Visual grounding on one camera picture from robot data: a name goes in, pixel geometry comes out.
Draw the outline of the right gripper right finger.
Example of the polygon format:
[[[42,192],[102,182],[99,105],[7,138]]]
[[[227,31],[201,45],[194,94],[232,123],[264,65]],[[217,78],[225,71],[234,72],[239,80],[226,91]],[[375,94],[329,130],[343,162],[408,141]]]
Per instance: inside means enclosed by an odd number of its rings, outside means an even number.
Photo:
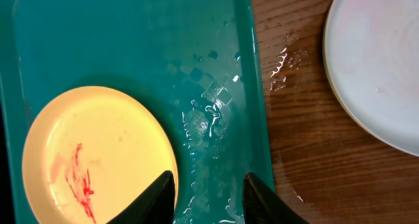
[[[244,178],[242,206],[245,224],[308,224],[253,172]]]

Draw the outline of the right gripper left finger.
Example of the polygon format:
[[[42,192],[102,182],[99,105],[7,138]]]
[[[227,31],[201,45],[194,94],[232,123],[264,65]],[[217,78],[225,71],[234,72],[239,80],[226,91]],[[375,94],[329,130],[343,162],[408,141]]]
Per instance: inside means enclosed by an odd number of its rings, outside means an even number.
[[[175,181],[172,172],[166,170],[107,224],[171,224],[174,204]]]

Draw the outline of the light blue plate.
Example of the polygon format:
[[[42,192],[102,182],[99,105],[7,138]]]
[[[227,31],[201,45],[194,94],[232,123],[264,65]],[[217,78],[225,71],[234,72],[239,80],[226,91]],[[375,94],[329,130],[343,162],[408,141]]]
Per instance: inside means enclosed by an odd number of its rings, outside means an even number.
[[[380,141],[418,155],[418,0],[333,0],[323,59],[347,114]]]

